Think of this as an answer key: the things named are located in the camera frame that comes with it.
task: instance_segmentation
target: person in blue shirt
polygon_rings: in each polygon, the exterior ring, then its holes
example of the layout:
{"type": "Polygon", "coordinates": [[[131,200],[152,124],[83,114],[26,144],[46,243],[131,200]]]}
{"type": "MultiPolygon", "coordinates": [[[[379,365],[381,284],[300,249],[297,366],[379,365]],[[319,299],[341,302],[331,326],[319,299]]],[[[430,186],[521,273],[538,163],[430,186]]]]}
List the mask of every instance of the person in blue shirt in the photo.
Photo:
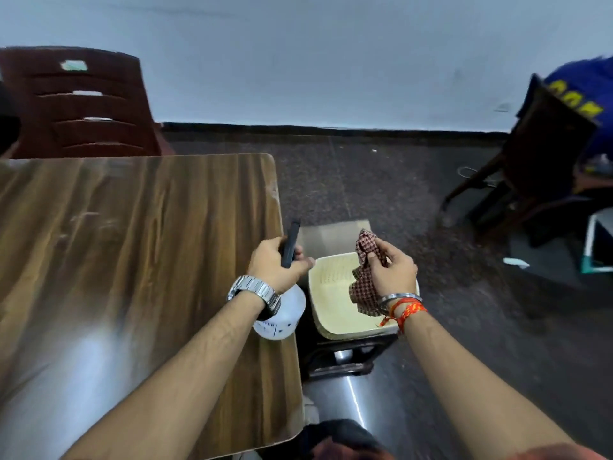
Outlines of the person in blue shirt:
{"type": "Polygon", "coordinates": [[[545,84],[600,125],[579,159],[582,171],[613,177],[613,57],[566,63],[547,76],[545,84]]]}

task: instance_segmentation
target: left hand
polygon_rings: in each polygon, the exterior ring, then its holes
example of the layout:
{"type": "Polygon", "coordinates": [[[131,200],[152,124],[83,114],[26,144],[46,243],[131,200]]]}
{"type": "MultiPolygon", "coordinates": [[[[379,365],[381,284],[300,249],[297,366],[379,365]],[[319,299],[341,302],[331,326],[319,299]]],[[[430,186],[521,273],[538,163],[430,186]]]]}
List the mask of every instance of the left hand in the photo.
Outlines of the left hand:
{"type": "Polygon", "coordinates": [[[247,274],[254,276],[271,286],[275,292],[281,295],[298,282],[298,279],[306,274],[313,266],[313,258],[305,258],[302,247],[296,245],[296,259],[289,268],[281,266],[281,254],[279,246],[282,237],[263,240],[251,254],[251,261],[247,274]]]}

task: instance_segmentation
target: white wall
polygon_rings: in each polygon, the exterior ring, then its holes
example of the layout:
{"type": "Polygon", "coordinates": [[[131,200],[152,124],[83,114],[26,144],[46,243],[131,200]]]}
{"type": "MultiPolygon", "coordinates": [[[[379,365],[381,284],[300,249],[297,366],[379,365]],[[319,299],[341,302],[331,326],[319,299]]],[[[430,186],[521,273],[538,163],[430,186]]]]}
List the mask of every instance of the white wall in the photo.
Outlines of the white wall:
{"type": "Polygon", "coordinates": [[[158,121],[507,131],[532,72],[613,54],[612,19],[613,0],[0,0],[0,46],[134,54],[158,121]]]}

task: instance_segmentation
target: metal watch strap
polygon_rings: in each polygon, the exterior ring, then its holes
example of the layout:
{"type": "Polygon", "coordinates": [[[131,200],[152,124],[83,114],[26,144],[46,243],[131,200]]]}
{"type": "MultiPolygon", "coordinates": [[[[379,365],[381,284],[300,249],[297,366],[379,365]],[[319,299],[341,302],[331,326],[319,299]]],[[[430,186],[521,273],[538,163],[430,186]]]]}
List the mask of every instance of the metal watch strap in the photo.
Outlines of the metal watch strap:
{"type": "Polygon", "coordinates": [[[400,292],[397,294],[384,295],[379,300],[377,300],[377,306],[379,306],[379,311],[381,312],[381,315],[387,316],[389,312],[389,310],[387,309],[387,304],[389,302],[395,299],[404,299],[404,298],[415,299],[415,300],[418,300],[419,302],[423,302],[423,300],[421,299],[419,295],[410,294],[408,292],[400,292]]]}
{"type": "Polygon", "coordinates": [[[266,319],[274,317],[279,310],[281,297],[271,286],[261,279],[253,276],[240,276],[234,281],[234,284],[230,288],[227,300],[232,300],[236,294],[241,291],[252,292],[264,301],[264,309],[257,317],[258,321],[265,321],[266,319]]]}

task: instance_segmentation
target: red thread bracelet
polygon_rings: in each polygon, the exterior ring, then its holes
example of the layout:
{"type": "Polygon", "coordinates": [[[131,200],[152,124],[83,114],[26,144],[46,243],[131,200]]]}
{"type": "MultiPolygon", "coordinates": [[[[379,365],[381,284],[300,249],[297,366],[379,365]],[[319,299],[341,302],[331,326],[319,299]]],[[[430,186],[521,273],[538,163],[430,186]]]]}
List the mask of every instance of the red thread bracelet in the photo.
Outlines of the red thread bracelet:
{"type": "Polygon", "coordinates": [[[401,334],[403,334],[406,319],[410,317],[412,314],[417,313],[418,311],[428,311],[428,310],[426,310],[423,304],[417,299],[413,299],[412,297],[402,298],[392,306],[392,308],[389,310],[390,316],[383,318],[383,321],[379,323],[379,327],[387,325],[387,322],[390,319],[393,319],[394,321],[396,321],[396,323],[398,323],[399,331],[401,334]],[[396,308],[398,308],[398,306],[401,303],[408,303],[409,305],[403,311],[402,315],[399,318],[396,318],[394,316],[394,311],[396,310],[396,308]]]}

